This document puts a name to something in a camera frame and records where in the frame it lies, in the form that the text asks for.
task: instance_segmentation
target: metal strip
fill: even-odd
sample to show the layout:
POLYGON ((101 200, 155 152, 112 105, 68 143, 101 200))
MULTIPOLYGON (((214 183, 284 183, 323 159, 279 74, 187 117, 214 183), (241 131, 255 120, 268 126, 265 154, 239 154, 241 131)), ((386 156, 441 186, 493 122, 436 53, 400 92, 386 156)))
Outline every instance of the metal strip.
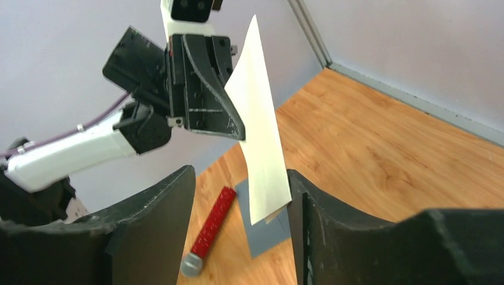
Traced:
POLYGON ((388 96, 391 96, 392 98, 406 103, 418 110, 426 112, 429 115, 434 116, 435 118, 438 118, 480 138, 504 147, 504 133, 496 129, 475 122, 450 110, 446 110, 443 107, 429 103, 402 90, 388 86, 384 83, 381 83, 380 81, 374 80, 342 65, 333 63, 329 68, 340 74, 343 74, 344 76, 352 78, 353 80, 359 81, 364 85, 374 88, 384 94, 387 94, 388 96))
POLYGON ((313 52, 317 56, 320 65, 322 66, 322 68, 329 67, 329 65, 332 64, 331 57, 304 1, 288 0, 288 2, 294 14, 296 15, 301 29, 306 36, 306 39, 310 43, 313 52))

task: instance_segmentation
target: black camera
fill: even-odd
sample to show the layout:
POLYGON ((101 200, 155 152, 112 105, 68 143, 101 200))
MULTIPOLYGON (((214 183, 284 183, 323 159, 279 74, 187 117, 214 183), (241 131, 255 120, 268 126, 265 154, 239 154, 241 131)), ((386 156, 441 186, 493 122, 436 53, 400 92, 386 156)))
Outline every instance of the black camera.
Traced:
POLYGON ((176 21, 205 23, 210 12, 219 11, 223 0, 173 0, 171 17, 176 21))

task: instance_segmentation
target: white panel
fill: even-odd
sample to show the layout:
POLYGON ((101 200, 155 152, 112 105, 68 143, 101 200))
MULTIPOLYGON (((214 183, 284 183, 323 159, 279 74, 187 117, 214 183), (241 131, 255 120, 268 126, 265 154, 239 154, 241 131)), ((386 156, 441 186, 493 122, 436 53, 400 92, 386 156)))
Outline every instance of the white panel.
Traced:
MULTIPOLYGON (((275 105, 320 71, 288 3, 224 1, 212 16, 217 32, 241 46, 257 14, 275 105)), ((162 45, 159 0, 0 1, 0 148, 17 137, 42 140, 87 122, 122 91, 102 67, 129 25, 162 45)), ((233 141, 175 130, 161 150, 113 161, 71 177, 90 212, 153 185, 184 164, 197 172, 233 141)))
POLYGON ((504 2, 305 2, 334 62, 504 131, 504 2))

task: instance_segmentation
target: white wall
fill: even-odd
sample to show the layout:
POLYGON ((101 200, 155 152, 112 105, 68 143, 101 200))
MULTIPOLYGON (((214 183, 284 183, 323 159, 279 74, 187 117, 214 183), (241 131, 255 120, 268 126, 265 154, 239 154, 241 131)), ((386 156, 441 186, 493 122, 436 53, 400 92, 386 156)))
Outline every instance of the white wall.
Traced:
POLYGON ((304 1, 334 62, 504 131, 504 2, 304 1))
MULTIPOLYGON (((321 69, 286 0, 227 0, 212 16, 215 30, 241 46, 257 14, 276 106, 321 69)), ((86 122, 122 91, 102 67, 132 25, 162 45, 159 0, 0 2, 0 148, 22 136, 42 140, 86 122)), ((233 141, 174 131, 163 149, 73 175, 90 211, 154 184, 183 164, 201 172, 233 141)))

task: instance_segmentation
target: cable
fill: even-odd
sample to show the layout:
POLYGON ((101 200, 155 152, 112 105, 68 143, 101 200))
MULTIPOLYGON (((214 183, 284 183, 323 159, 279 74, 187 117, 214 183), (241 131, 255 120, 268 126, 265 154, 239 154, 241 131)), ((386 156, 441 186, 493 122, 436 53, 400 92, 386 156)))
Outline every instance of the cable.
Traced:
MULTIPOLYGON (((112 111, 114 111, 117 107, 119 107, 119 105, 121 105, 124 101, 126 101, 126 99, 128 98, 129 95, 130 94, 127 92, 124 93, 121 97, 119 97, 119 99, 116 102, 114 102, 114 104, 112 104, 112 106, 110 106, 103 113, 101 113, 98 117, 92 119, 88 123, 82 124, 82 127, 84 129, 88 129, 88 128, 98 124, 101 120, 105 119, 108 115, 110 115, 110 113, 112 113, 112 111)), ((80 130, 82 130, 80 128, 80 126, 81 125, 79 125, 79 127, 76 129, 72 129, 71 131, 65 132, 61 135, 57 135, 53 138, 49 138, 47 140, 36 142, 32 145, 29 145, 24 148, 24 151, 34 150, 35 148, 43 147, 44 145, 48 145, 50 143, 54 143, 55 141, 59 141, 59 140, 63 140, 64 138, 68 138, 71 135, 75 135, 75 134, 79 133, 80 130)), ((8 150, 8 151, 0 154, 0 159, 5 158, 7 156, 13 156, 16 154, 20 154, 20 152, 17 148, 13 149, 13 150, 8 150)))

